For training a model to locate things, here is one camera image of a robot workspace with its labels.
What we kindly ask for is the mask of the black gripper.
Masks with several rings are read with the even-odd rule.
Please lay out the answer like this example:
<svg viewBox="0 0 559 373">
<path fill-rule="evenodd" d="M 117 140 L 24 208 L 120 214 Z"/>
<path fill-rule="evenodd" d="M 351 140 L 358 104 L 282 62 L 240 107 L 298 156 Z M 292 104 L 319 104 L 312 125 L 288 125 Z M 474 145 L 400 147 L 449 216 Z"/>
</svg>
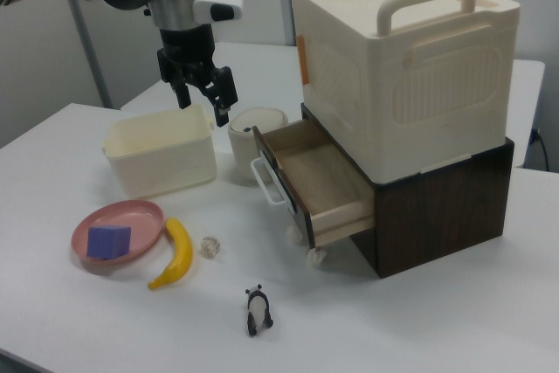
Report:
<svg viewBox="0 0 559 373">
<path fill-rule="evenodd" d="M 160 30 L 163 48 L 157 52 L 164 82 L 172 81 L 178 106 L 191 105 L 189 83 L 198 83 L 214 111 L 215 122 L 223 127 L 229 122 L 231 107 L 238 102 L 237 89 L 229 66 L 215 67 L 215 41 L 210 25 L 184 31 Z"/>
</svg>

